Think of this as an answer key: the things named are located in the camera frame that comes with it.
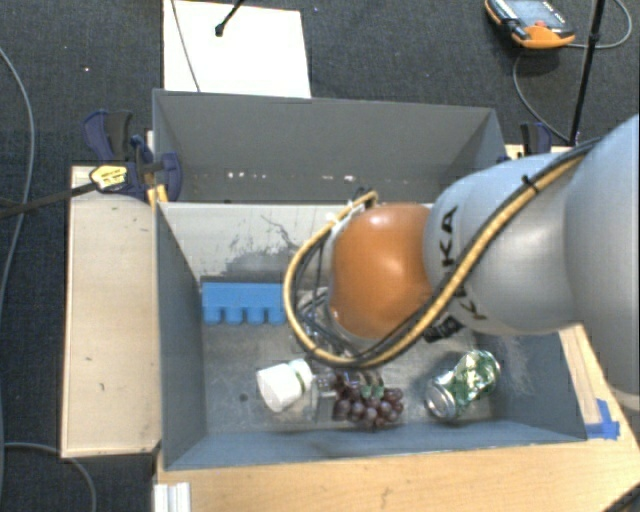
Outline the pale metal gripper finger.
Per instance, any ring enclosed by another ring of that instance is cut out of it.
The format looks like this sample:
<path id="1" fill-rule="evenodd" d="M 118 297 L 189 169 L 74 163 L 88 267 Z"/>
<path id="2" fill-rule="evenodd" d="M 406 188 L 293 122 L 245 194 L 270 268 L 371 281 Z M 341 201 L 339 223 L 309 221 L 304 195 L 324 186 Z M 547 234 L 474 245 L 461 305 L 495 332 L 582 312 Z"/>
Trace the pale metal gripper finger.
<path id="1" fill-rule="evenodd" d="M 312 387 L 312 410 L 314 421 L 329 421 L 337 399 L 337 376 L 333 372 L 318 375 Z"/>

